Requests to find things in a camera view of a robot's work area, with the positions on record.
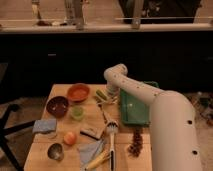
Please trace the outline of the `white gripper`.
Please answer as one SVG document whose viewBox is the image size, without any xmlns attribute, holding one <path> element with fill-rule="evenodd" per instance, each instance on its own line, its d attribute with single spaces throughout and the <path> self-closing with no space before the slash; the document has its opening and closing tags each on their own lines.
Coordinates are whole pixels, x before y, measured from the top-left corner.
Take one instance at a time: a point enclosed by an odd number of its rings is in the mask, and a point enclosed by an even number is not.
<svg viewBox="0 0 213 171">
<path fill-rule="evenodd" d="M 117 96 L 119 94 L 119 88 L 117 86 L 108 83 L 106 85 L 106 91 L 107 94 L 110 96 L 108 101 L 109 104 L 119 103 L 119 97 Z M 103 103 L 103 100 L 101 100 L 98 96 L 93 96 L 93 98 L 97 103 Z"/>
</svg>

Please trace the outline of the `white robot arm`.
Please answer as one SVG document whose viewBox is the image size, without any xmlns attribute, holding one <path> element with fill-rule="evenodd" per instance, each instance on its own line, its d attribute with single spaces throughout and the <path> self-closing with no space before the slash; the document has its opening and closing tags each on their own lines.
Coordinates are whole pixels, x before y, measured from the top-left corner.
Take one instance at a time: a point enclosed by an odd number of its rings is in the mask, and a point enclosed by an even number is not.
<svg viewBox="0 0 213 171">
<path fill-rule="evenodd" d="M 122 89 L 149 107 L 152 171 L 203 171 L 195 128 L 196 111 L 181 93 L 131 79 L 124 64 L 107 68 L 107 92 Z"/>
</svg>

